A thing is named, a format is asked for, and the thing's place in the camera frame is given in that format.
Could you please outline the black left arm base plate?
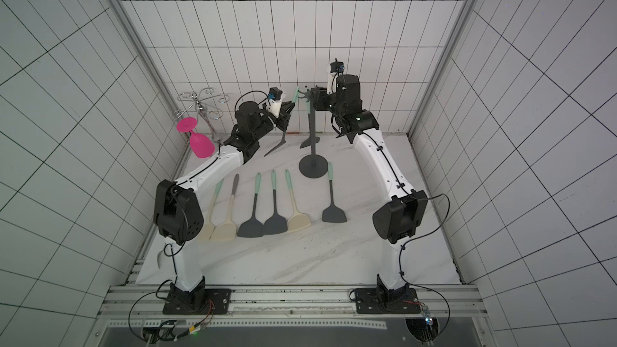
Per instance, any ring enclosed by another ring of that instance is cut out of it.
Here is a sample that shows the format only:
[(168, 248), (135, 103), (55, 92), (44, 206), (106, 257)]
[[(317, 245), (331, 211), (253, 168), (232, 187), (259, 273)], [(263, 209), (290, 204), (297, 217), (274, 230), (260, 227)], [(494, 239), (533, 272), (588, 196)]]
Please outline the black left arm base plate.
[(224, 315), (228, 313), (231, 289), (200, 289), (185, 292), (173, 287), (170, 289), (162, 313), (165, 315)]

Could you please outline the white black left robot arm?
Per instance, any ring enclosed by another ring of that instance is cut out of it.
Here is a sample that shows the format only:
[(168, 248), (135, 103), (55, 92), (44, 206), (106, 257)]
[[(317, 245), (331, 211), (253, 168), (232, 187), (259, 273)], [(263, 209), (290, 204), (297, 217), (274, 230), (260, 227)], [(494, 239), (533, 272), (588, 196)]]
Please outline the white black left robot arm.
[(193, 240), (202, 231), (204, 218), (199, 194), (207, 192), (253, 157), (259, 140), (274, 128), (286, 131), (293, 101), (274, 101), (259, 106), (246, 101), (236, 110), (236, 125), (217, 152), (187, 175), (175, 181), (163, 180), (156, 189), (154, 224), (165, 239), (164, 251), (175, 261), (175, 292), (189, 297), (203, 289), (205, 279)]

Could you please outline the cream spatula grey handle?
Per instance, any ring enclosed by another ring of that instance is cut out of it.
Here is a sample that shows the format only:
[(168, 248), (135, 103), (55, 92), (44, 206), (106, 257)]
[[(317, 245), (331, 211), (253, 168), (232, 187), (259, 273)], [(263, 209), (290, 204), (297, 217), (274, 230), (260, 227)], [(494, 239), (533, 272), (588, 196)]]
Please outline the cream spatula grey handle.
[(214, 229), (212, 235), (210, 236), (210, 239), (213, 241), (230, 241), (236, 237), (237, 225), (233, 221), (233, 210), (238, 186), (239, 175), (236, 174), (232, 184), (231, 197), (228, 206), (228, 214), (226, 216), (226, 219)]

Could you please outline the electronics board with green led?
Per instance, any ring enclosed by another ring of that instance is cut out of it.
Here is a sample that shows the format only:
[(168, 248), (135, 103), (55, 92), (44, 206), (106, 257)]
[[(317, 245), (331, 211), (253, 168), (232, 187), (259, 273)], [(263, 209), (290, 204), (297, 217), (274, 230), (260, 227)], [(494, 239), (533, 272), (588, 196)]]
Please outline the electronics board with green led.
[(189, 326), (183, 331), (176, 332), (176, 320), (163, 321), (159, 326), (143, 329), (141, 336), (147, 344), (157, 344), (159, 342), (177, 342), (183, 337), (196, 334), (202, 328), (202, 323)]

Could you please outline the cream spatula mint handle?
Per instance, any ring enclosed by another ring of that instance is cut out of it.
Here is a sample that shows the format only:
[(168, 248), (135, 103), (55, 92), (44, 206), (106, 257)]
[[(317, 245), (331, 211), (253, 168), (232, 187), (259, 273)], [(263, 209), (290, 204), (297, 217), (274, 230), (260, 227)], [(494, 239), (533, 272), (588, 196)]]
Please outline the cream spatula mint handle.
[(199, 235), (198, 235), (198, 240), (208, 240), (210, 239), (214, 229), (215, 229), (215, 225), (211, 222), (211, 217), (212, 214), (214, 212), (214, 208), (215, 208), (215, 204), (217, 202), (217, 198), (219, 196), (220, 190), (223, 186), (223, 182), (224, 180), (222, 179), (215, 187), (214, 189), (214, 193), (212, 195), (212, 199), (210, 201), (210, 206), (208, 208), (207, 211), (207, 217), (204, 220), (204, 225), (202, 227), (202, 231), (200, 231)]

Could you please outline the chrome wine glass rack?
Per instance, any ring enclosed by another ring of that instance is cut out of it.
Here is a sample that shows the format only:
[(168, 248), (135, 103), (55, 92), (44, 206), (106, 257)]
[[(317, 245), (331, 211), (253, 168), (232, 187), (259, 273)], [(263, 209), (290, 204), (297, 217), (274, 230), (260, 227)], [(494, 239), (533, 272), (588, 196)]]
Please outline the chrome wine glass rack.
[(199, 93), (180, 93), (177, 96), (178, 101), (190, 102), (191, 105), (187, 106), (184, 110), (177, 110), (174, 113), (174, 118), (177, 123), (186, 117), (190, 117), (188, 112), (191, 108), (194, 108), (195, 113), (202, 117), (202, 119), (208, 125), (212, 138), (212, 142), (215, 144), (216, 153), (220, 152), (222, 146), (222, 139), (215, 127), (211, 123), (211, 119), (218, 120), (223, 116), (223, 111), (218, 107), (218, 104), (226, 104), (229, 101), (229, 96), (224, 94), (215, 94), (213, 88), (204, 88)]

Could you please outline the dark grey utensil rack stand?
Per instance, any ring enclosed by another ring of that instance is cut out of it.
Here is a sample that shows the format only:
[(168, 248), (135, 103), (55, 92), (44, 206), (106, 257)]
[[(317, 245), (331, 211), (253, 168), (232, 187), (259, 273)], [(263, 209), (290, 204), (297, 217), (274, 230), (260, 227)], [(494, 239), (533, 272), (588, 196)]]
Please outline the dark grey utensil rack stand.
[(320, 88), (311, 88), (305, 93), (305, 99), (308, 101), (308, 125), (311, 153), (300, 160), (299, 170), (306, 178), (320, 178), (328, 171), (328, 161), (317, 154), (317, 132), (316, 132), (316, 106), (320, 95)]

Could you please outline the aluminium mounting rail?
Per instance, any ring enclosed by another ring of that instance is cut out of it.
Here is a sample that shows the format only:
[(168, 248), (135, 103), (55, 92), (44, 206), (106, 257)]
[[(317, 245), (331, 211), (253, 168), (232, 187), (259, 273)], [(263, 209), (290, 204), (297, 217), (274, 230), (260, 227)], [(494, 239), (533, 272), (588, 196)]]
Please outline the aluminium mounting rail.
[(173, 313), (165, 313), (167, 287), (126, 285), (109, 290), (99, 315), (133, 324), (166, 319), (191, 321), (205, 316), (216, 320), (432, 316), (445, 321), (488, 315), (473, 285), (411, 286), (409, 289), (409, 297), (385, 305), (378, 302), (376, 290), (368, 285), (211, 286), (210, 301), (196, 313), (183, 313), (178, 308)]

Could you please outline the grey slotted turner mint handle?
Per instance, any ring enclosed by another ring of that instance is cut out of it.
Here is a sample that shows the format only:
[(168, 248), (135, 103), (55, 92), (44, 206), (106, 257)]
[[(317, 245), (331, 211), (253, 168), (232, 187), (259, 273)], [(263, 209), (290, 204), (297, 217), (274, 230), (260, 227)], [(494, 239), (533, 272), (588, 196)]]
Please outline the grey slotted turner mint handle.
[(268, 117), (271, 118), (276, 128), (283, 132), (281, 141), (266, 152), (266, 156), (273, 151), (279, 149), (285, 143), (285, 136), (287, 129), (289, 128), (289, 122), (291, 120), (291, 114), (296, 104), (298, 103), (300, 90), (297, 88), (291, 101), (284, 101), (285, 93), (278, 87), (270, 88), (267, 95), (267, 104), (264, 106), (264, 110), (267, 112)]

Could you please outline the grey spatula mint handle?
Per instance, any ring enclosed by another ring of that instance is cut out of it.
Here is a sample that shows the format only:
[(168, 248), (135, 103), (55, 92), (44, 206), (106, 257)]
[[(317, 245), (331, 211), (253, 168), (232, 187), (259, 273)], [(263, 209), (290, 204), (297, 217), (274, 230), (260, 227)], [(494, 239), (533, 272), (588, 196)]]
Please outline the grey spatula mint handle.
[(261, 173), (255, 176), (255, 191), (252, 205), (252, 215), (249, 220), (242, 223), (237, 231), (237, 236), (244, 239), (255, 239), (264, 236), (264, 224), (256, 217), (257, 203), (260, 193)]
[(276, 171), (271, 172), (271, 183), (273, 188), (273, 215), (264, 223), (264, 234), (278, 235), (285, 233), (288, 230), (288, 221), (278, 212), (277, 205), (277, 176)]
[(328, 178), (330, 204), (323, 210), (321, 220), (324, 223), (346, 223), (347, 217), (344, 210), (337, 207), (334, 202), (334, 172), (332, 162), (328, 163)]

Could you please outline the pink plastic wine glass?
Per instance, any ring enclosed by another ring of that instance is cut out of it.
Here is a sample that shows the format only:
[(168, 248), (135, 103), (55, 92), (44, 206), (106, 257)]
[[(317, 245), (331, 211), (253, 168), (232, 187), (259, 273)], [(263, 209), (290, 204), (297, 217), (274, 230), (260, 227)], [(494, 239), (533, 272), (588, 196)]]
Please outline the pink plastic wine glass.
[(215, 144), (204, 134), (194, 131), (197, 125), (198, 121), (194, 117), (186, 117), (177, 123), (176, 129), (180, 133), (189, 133), (190, 148), (196, 157), (201, 159), (209, 158), (216, 151)]

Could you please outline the cream turner mint handle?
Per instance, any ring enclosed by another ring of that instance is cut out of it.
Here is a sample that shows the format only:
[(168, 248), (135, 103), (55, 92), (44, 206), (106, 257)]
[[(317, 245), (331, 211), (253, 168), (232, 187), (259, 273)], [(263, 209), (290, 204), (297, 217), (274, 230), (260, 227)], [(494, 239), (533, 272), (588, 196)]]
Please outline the cream turner mint handle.
[(311, 219), (306, 213), (302, 213), (298, 210), (295, 194), (292, 186), (292, 178), (289, 170), (284, 171), (287, 186), (289, 188), (289, 194), (291, 198), (293, 214), (288, 220), (288, 232), (295, 232), (303, 230), (311, 225)]

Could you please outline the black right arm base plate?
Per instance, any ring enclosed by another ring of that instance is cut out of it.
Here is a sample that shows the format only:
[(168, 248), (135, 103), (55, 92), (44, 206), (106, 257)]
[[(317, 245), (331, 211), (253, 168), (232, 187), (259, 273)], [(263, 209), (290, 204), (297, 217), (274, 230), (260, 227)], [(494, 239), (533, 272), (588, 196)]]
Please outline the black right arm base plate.
[(403, 286), (401, 289), (381, 288), (355, 289), (352, 292), (356, 312), (363, 315), (418, 314), (421, 305), (416, 290)]

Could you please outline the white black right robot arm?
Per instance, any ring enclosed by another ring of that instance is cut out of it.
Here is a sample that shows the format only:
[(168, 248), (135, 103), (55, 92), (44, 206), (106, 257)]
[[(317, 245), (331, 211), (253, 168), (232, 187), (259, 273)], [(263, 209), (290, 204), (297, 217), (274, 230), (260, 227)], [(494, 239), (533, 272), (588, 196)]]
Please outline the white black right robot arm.
[(390, 154), (372, 112), (363, 109), (361, 84), (356, 75), (331, 72), (325, 88), (310, 90), (311, 106), (331, 113), (337, 136), (347, 138), (360, 152), (376, 181), (383, 205), (372, 215), (374, 229), (384, 240), (377, 287), (383, 301), (401, 296), (409, 287), (403, 279), (399, 255), (403, 240), (416, 234), (427, 206), (427, 195), (403, 176)]

